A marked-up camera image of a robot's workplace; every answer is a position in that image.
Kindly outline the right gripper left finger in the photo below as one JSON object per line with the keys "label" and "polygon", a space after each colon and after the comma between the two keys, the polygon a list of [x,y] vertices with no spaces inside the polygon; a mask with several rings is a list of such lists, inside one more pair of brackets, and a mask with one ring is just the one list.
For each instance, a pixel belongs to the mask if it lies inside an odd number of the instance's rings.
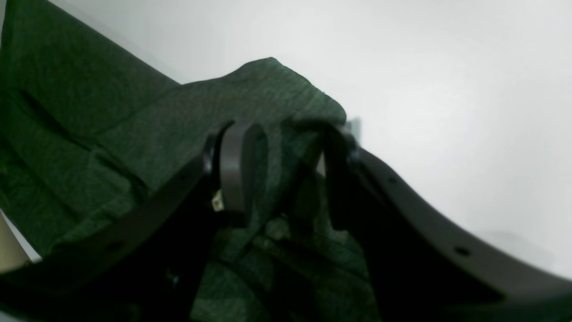
{"label": "right gripper left finger", "polygon": [[1,275],[1,311],[29,322],[185,322],[213,238],[252,217],[262,128],[228,122],[118,222]]}

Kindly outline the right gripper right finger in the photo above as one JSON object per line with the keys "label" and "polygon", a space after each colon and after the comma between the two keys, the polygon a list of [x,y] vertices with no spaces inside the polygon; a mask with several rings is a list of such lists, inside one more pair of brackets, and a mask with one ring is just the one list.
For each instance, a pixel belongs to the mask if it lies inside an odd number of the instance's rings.
{"label": "right gripper right finger", "polygon": [[445,218],[343,127],[323,124],[334,229],[363,250],[384,322],[569,322],[571,281]]}

